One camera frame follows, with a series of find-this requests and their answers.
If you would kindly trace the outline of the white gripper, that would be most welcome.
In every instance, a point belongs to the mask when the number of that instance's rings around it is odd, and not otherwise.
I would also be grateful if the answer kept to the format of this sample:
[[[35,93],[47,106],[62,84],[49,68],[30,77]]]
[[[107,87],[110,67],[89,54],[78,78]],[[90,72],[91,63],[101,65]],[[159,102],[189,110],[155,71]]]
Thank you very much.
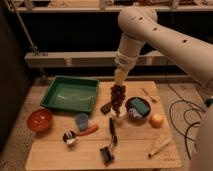
[[[128,73],[137,62],[138,57],[131,57],[122,54],[120,51],[116,52],[115,55],[115,64],[117,66],[117,70],[115,71],[115,84],[116,85],[123,85],[125,81],[126,74]]]

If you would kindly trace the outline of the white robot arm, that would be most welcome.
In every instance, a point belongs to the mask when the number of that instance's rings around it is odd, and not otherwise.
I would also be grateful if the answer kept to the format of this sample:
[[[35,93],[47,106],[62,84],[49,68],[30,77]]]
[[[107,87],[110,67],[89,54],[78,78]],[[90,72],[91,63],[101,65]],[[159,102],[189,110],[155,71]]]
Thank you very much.
[[[118,25],[122,36],[115,57],[116,83],[124,82],[141,48],[148,43],[213,96],[213,44],[159,25],[152,8],[123,8]],[[197,132],[189,171],[213,171],[213,104],[208,107]]]

